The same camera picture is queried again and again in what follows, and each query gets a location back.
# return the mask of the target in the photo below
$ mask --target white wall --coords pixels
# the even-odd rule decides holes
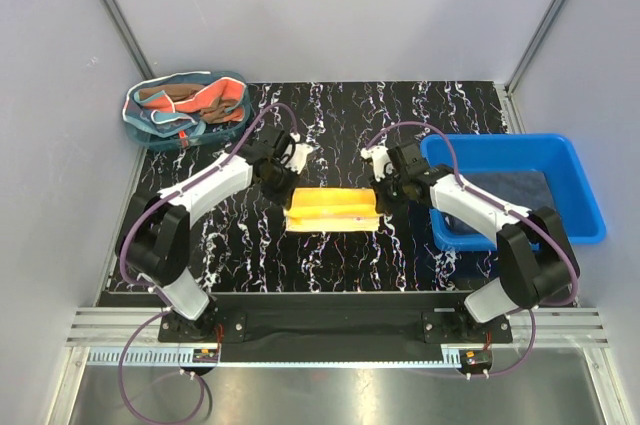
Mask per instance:
[[[551,0],[118,0],[154,70],[506,81]]]
[[[596,305],[640,419],[640,0],[569,0],[524,80],[528,132],[575,144],[605,216],[604,243],[578,250],[581,293]]]
[[[0,422],[40,424],[75,309],[91,305],[136,148],[139,81],[99,0],[0,0]]]

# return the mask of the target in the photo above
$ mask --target black marble table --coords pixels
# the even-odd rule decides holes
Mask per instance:
[[[505,133],[491,82],[273,83],[250,86],[254,109],[290,104],[300,132],[316,148],[301,186],[368,187],[359,150],[381,128],[428,121],[447,133]],[[289,128],[286,114],[269,117]],[[421,139],[423,130],[394,130],[386,143]],[[148,152],[138,186],[157,191],[209,165],[219,148]],[[441,252],[428,209],[410,205],[385,217],[378,232],[284,232],[282,209],[257,189],[236,194],[192,229],[189,267],[209,292],[404,291],[453,287],[455,277],[489,277],[491,253]],[[109,291],[128,286],[117,267]]]

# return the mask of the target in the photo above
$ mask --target metal floor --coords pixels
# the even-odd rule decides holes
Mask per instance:
[[[494,370],[515,359],[496,351]],[[173,377],[149,384],[170,369],[127,368],[125,385],[140,412],[162,422],[190,413],[195,383]],[[431,371],[455,376],[453,371]],[[193,424],[604,424],[580,350],[535,350],[511,375],[489,381],[435,378],[418,370],[219,368],[205,376],[213,396],[209,416]],[[122,405],[116,368],[88,366],[71,424],[141,423]]]

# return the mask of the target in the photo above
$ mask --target yellow cloth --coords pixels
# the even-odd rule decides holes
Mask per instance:
[[[285,210],[288,232],[374,232],[380,225],[373,190],[297,188]]]

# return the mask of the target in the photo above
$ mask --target gray cloth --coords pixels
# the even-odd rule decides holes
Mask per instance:
[[[543,172],[493,172],[470,173],[464,177],[474,185],[514,205],[536,210],[549,206],[555,208],[549,184]],[[447,228],[456,235],[478,233],[462,220],[447,213],[442,214]]]

